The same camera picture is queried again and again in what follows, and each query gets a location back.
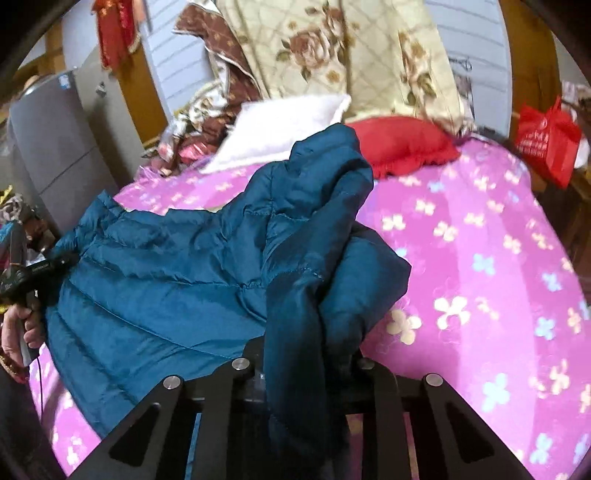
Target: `blue puffer jacket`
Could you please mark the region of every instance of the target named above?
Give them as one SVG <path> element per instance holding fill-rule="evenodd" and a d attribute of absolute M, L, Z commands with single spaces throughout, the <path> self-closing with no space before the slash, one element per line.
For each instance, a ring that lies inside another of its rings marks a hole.
<path fill-rule="evenodd" d="M 272 437 L 325 455 L 327 382 L 410 274 L 355 221 L 372 186 L 354 131 L 334 125 L 217 213 L 126 212 L 100 195 L 56 248 L 81 258 L 46 311 L 56 367 L 90 425 L 105 436 L 166 375 L 207 375 L 266 332 Z"/>

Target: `human hand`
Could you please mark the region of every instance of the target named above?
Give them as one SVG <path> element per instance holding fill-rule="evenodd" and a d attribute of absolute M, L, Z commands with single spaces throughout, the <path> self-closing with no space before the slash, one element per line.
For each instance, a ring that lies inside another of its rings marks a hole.
<path fill-rule="evenodd" d="M 2 324 L 2 350 L 20 367 L 23 366 L 21 339 L 17 322 L 25 322 L 24 339 L 29 348 L 39 348 L 45 341 L 45 329 L 41 322 L 40 304 L 36 299 L 30 308 L 11 306 L 4 314 Z"/>

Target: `beige floral blanket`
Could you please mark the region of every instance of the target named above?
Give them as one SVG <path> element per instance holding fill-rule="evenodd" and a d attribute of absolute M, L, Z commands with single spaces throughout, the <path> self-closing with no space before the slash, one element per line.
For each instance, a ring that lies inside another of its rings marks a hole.
<path fill-rule="evenodd" d="M 408 115 L 457 133 L 452 70 L 423 0 L 217 0 L 263 96 L 349 93 L 347 119 Z"/>

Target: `red hanging decoration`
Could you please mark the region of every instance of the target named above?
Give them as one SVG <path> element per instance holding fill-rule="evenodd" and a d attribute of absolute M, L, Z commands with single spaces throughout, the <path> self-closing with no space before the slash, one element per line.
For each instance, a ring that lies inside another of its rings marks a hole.
<path fill-rule="evenodd" d="M 134 20 L 133 0 L 95 0 L 100 62 L 105 69 L 117 70 L 139 45 L 139 33 Z"/>

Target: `sticker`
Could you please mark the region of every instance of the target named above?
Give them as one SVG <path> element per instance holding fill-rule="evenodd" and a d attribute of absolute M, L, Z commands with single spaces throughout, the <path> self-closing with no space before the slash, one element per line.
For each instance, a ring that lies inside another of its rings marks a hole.
<path fill-rule="evenodd" d="M 67 74 L 60 75 L 60 87 L 63 90 L 67 90 L 70 88 L 70 79 L 68 78 Z"/>

